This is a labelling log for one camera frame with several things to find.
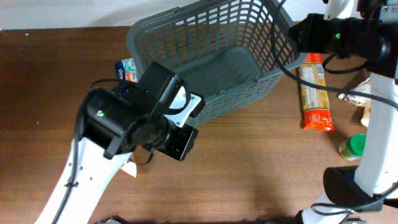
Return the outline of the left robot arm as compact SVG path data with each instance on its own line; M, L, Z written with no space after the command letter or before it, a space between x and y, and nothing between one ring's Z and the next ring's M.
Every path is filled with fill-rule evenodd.
M111 179L136 147L182 161L198 135L187 124L204 108L175 72L152 62L138 82L93 82L81 103L71 151L39 223L87 223Z

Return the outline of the beige snack bag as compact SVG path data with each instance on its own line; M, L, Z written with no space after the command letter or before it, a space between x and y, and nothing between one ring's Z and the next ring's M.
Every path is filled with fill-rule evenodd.
M357 85L355 88L353 88L353 91L370 94L371 93L370 78L367 78L365 81L361 82L359 85ZM366 98L364 96L357 96L357 95L352 95L352 94L347 95L344 93L339 94L338 98L340 100L344 100L344 101L347 101L348 103L354 104L358 107L363 107L364 113L363 113L363 117L361 118L361 124L365 127L369 126L369 119L370 119L370 112L371 112L371 99Z

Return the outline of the green lid jar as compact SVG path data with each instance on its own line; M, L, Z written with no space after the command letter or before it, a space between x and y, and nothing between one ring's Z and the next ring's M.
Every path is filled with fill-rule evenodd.
M347 161L353 161L363 156L365 144L366 135L358 133L343 141L338 147L338 153Z

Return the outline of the grey plastic shopping basket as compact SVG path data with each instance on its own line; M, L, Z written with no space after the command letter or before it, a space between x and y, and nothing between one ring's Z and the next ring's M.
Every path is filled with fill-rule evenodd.
M264 98L303 63L292 26L277 1L197 1L137 21L126 44L139 74L158 62L204 97L196 126Z

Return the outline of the orange pasta packet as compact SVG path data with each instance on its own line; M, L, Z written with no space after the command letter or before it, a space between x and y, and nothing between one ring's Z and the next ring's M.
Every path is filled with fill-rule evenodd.
M306 82L325 86L325 76L322 67L322 55L308 53L304 63L298 67L298 77ZM318 90L306 85L300 85L304 129L318 129L320 131L334 131L328 94L325 90Z

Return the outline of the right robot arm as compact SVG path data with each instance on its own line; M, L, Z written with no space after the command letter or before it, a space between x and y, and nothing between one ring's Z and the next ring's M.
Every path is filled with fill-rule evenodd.
M328 1L324 14L309 14L289 29L302 53L365 59L371 101L362 159L330 167L324 193L298 213L302 223L343 223L354 212L397 205L397 3Z

